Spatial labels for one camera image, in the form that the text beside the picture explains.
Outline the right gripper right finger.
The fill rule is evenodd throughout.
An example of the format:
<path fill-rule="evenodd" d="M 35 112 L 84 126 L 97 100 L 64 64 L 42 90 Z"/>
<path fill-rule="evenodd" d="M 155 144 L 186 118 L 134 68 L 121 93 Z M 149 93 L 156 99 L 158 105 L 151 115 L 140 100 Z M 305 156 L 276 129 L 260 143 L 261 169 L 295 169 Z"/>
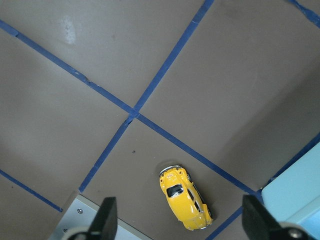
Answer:
<path fill-rule="evenodd" d="M 302 228 L 281 226 L 254 195 L 242 197 L 242 228 L 250 240 L 309 240 Z"/>

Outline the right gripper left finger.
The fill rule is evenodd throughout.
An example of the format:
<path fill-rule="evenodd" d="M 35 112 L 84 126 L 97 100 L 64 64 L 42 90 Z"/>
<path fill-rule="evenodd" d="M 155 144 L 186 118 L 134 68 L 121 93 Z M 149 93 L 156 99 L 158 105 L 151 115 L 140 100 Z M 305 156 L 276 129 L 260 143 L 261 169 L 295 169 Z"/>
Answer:
<path fill-rule="evenodd" d="M 117 200 L 106 197 L 87 230 L 69 232 L 70 240 L 114 240 L 118 230 Z"/>

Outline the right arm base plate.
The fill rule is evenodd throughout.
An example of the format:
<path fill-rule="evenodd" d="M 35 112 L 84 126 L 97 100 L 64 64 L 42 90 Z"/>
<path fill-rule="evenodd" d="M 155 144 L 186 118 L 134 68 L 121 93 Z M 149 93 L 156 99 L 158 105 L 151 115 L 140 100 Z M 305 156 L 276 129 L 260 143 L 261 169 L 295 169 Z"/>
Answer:
<path fill-rule="evenodd" d="M 99 208 L 99 205 L 78 194 L 48 238 L 50 240 L 62 240 L 66 238 L 66 235 L 70 235 L 75 230 L 87 230 Z M 149 240 L 150 237 L 118 219 L 115 239 Z"/>

